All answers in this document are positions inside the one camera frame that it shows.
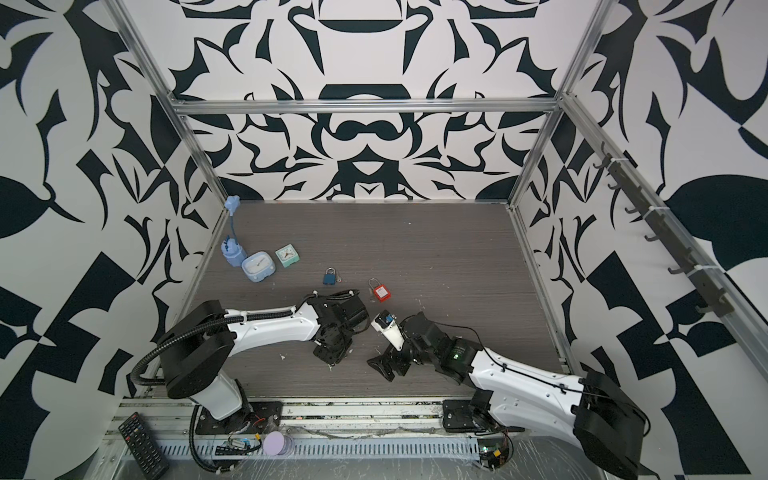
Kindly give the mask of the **red padlock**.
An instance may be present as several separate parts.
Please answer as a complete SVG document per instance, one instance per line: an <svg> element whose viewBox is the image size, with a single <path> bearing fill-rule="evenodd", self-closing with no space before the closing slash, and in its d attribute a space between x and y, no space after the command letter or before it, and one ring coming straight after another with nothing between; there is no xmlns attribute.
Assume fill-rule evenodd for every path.
<svg viewBox="0 0 768 480"><path fill-rule="evenodd" d="M372 277L368 281L371 294L378 302L384 302L391 297L390 290L377 278Z"/></svg>

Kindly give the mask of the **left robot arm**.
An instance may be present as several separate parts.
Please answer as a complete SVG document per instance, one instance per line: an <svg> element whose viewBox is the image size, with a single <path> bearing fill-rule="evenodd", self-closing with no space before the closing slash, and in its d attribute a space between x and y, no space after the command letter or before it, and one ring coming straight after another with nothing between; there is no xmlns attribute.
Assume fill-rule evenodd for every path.
<svg viewBox="0 0 768 480"><path fill-rule="evenodd" d="M258 347L310 342L313 354L338 364L370 316L356 289L312 292L295 305L263 310L225 309L205 301L168 330L130 373L136 386L162 386L172 399L189 399L220 433L258 423L241 383L224 371L227 360Z"/></svg>

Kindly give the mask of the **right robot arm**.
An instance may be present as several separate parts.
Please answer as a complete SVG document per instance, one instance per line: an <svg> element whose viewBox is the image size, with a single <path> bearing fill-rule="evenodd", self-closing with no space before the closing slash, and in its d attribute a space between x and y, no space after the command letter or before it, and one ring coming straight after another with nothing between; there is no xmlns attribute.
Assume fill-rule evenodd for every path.
<svg viewBox="0 0 768 480"><path fill-rule="evenodd" d="M558 374L507 359L481 343L451 337L435 325L387 335L368 364L386 380L413 365L431 365L474 389L475 409L489 430L522 428L578 446L603 471L636 479L647 417L607 375Z"/></svg>

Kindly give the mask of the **blue padlock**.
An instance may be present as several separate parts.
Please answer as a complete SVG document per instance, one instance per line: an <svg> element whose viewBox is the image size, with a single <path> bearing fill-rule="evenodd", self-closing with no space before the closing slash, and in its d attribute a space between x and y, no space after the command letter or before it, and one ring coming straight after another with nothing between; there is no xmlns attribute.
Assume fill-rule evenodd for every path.
<svg viewBox="0 0 768 480"><path fill-rule="evenodd" d="M328 268L322 279L322 283L327 286L336 285L340 282L340 277L334 267Z"/></svg>

